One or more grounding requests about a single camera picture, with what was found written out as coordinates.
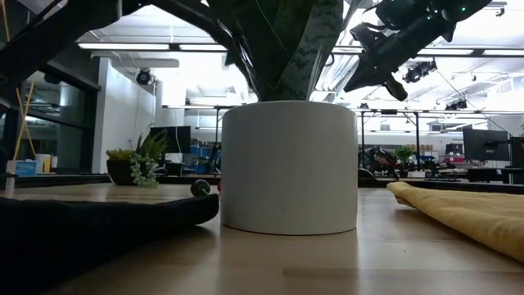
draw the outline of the robotic arm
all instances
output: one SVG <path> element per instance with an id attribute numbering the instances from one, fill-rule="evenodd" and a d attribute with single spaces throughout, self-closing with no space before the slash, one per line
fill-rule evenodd
<path id="1" fill-rule="evenodd" d="M 146 5 L 155 5 L 206 31 L 228 51 L 241 56 L 242 50 L 221 25 L 211 9 L 197 0 L 69 0 L 46 20 L 52 4 L 0 51 L 0 93 L 14 89 L 38 68 L 54 58 L 89 30 L 105 27 Z M 359 64 L 344 90 L 384 85 L 399 100 L 407 98 L 402 84 L 391 72 L 430 42 L 443 36 L 453 38 L 457 22 L 467 19 L 491 0 L 383 0 L 377 16 L 383 27 L 360 24 L 350 32 L 362 43 L 364 51 Z M 386 36 L 385 29 L 395 31 Z M 237 62 L 239 69 L 247 69 Z"/>
<path id="2" fill-rule="evenodd" d="M 344 87 L 346 92 L 383 85 L 391 96 L 404 101 L 408 94 L 395 81 L 396 72 L 409 58 L 442 36 L 451 42 L 458 22 L 466 20 L 491 0 L 383 0 L 374 8 L 384 26 L 360 24 L 350 32 L 364 48 L 359 64 Z M 382 31 L 395 33 L 385 36 Z"/>

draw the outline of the monitor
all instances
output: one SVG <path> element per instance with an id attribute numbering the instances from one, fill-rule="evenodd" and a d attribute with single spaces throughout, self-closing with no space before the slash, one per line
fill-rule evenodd
<path id="1" fill-rule="evenodd" d="M 468 160 L 509 161 L 508 133 L 464 129 L 464 153 Z"/>
<path id="2" fill-rule="evenodd" d="M 169 140 L 166 153 L 191 153 L 191 126 L 151 127 L 149 134 L 155 136 L 164 131 Z"/>

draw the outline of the cylindrical pot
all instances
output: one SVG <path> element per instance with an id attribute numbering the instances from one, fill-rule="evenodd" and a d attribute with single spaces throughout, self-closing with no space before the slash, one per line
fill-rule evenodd
<path id="1" fill-rule="evenodd" d="M 113 184 L 135 185 L 131 177 L 131 162 L 129 160 L 107 160 L 107 173 Z"/>
<path id="2" fill-rule="evenodd" d="M 223 118 L 222 223 L 266 234 L 334 234 L 357 216 L 354 112 L 320 102 L 260 102 Z"/>

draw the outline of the yellow cloth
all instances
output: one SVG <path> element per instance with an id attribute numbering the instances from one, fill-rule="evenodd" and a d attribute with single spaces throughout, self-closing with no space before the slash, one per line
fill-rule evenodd
<path id="1" fill-rule="evenodd" d="M 459 232 L 524 262 L 524 196 L 414 188 L 390 183 L 401 204 L 412 206 Z"/>

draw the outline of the wooden table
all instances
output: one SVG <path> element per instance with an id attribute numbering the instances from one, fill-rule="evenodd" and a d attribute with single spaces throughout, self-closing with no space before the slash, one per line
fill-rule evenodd
<path id="1" fill-rule="evenodd" d="M 95 184 L 16 191 L 19 198 L 163 202 L 189 186 Z M 50 294 L 523 294 L 524 265 L 472 241 L 385 189 L 359 190 L 357 230 L 252 234 L 220 225 L 153 243 Z"/>

